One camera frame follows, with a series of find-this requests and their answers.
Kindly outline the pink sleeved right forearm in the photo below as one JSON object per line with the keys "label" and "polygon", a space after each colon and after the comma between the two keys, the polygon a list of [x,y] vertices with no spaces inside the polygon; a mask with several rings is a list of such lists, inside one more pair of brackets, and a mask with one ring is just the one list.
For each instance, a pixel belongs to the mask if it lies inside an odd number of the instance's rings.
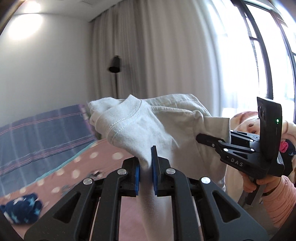
{"label": "pink sleeved right forearm", "polygon": [[295,206],[295,186],[288,177],[282,176],[276,189],[262,199],[269,218],[280,228]]}

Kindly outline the person right hand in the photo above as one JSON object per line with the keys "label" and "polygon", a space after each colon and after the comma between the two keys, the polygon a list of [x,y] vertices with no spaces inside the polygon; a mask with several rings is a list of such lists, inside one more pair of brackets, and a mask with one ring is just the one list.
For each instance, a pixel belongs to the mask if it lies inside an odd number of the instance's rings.
{"label": "person right hand", "polygon": [[265,185],[264,193],[273,192],[281,181],[281,177],[267,175],[263,179],[258,179],[256,183],[253,183],[247,174],[242,172],[240,174],[243,178],[243,190],[247,193],[254,192],[257,189],[257,185]]}

